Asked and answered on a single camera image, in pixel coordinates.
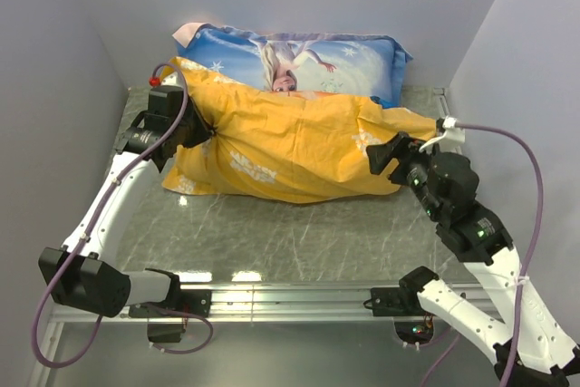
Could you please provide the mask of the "Mickey blue yellow pillowcase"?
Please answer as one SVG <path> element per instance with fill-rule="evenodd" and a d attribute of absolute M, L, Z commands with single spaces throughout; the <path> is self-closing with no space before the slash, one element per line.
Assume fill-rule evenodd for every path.
<path fill-rule="evenodd" d="M 406 108 L 384 109 L 368 97 L 327 92 L 260 91 L 180 57 L 184 82 L 214 135 L 179 147 L 163 188 L 182 195 L 248 195 L 308 204 L 398 190 L 369 170 L 365 152 L 400 131 L 420 140 L 436 121 Z"/>

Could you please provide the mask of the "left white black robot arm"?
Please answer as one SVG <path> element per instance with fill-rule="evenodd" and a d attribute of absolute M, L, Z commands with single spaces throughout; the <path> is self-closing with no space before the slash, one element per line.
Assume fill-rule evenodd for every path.
<path fill-rule="evenodd" d="M 131 217 L 178 147 L 210 139 L 209 125 L 182 88 L 150 89 L 148 107 L 114 146 L 106 179 L 81 223 L 60 248 L 46 248 L 38 264 L 53 301 L 103 317 L 150 304 L 162 316 L 182 306 L 180 281 L 160 269 L 123 273 L 116 256 Z"/>

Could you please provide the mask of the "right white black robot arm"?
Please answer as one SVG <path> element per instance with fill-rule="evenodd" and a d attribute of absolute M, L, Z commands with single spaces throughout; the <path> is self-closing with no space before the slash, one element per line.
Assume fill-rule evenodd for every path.
<path fill-rule="evenodd" d="M 470 160 L 405 132 L 366 149 L 370 172 L 411 189 L 443 245 L 477 279 L 499 319 L 478 309 L 422 266 L 400 281 L 404 311 L 434 314 L 490 361 L 502 386 L 567 386 L 579 372 L 579 345 L 551 315 L 527 277 L 500 218 L 476 199 Z"/>

